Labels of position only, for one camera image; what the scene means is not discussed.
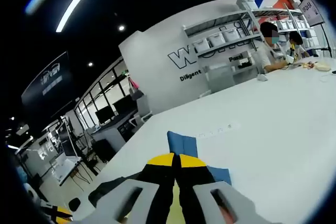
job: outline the glass wall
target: glass wall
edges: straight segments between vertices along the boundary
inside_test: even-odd
[[[120,60],[108,73],[97,81],[75,108],[80,123],[85,129],[99,125],[99,120],[96,116],[97,110],[111,106],[114,113],[118,114],[113,104],[130,93],[128,77],[125,75],[127,72],[125,62]]]

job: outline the black ceiling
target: black ceiling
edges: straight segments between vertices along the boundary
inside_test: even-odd
[[[29,0],[13,0],[7,25],[10,47],[5,59],[5,88],[9,95],[6,127],[24,119],[20,95],[32,79],[55,57],[67,50],[81,96],[104,69],[120,56],[118,44],[136,30],[192,6],[212,0],[82,0],[63,32],[55,33],[72,0],[46,0],[32,16],[24,14]],[[126,30],[119,32],[119,24]],[[87,63],[93,61],[94,67]]]

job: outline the desk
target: desk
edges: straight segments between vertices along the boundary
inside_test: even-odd
[[[120,132],[120,128],[124,124],[129,124],[128,120],[134,116],[136,110],[117,115],[111,122],[103,125],[92,133],[94,140],[99,141],[106,139],[115,152],[118,152],[124,146],[128,139],[125,139]]]
[[[51,173],[59,186],[63,185],[74,169],[80,164],[81,160],[81,157],[67,157],[64,153],[57,157],[56,163],[58,164],[52,168]]]
[[[336,60],[326,60],[336,69]],[[277,70],[266,82],[252,79],[151,117],[81,195],[74,219],[94,210],[88,195],[100,183],[139,172],[168,153],[167,131],[199,136],[233,123],[230,131],[197,138],[199,158],[229,168],[233,187],[264,218],[303,223],[336,174],[336,76],[327,74]]]

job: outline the white shirt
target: white shirt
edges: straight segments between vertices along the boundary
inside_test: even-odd
[[[266,42],[261,43],[258,48],[259,63],[262,68],[283,60],[283,49],[279,44],[274,44],[271,48]]]

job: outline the man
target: man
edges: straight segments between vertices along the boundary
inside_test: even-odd
[[[289,33],[289,41],[286,44],[286,53],[295,58],[295,60],[301,59],[302,54],[305,57],[310,57],[304,48],[301,46],[303,44],[301,35],[297,31],[291,31]]]
[[[265,72],[272,72],[284,68],[287,62],[283,60],[285,51],[280,45],[278,27],[270,22],[263,22],[260,31],[265,38],[258,48],[259,60]]]

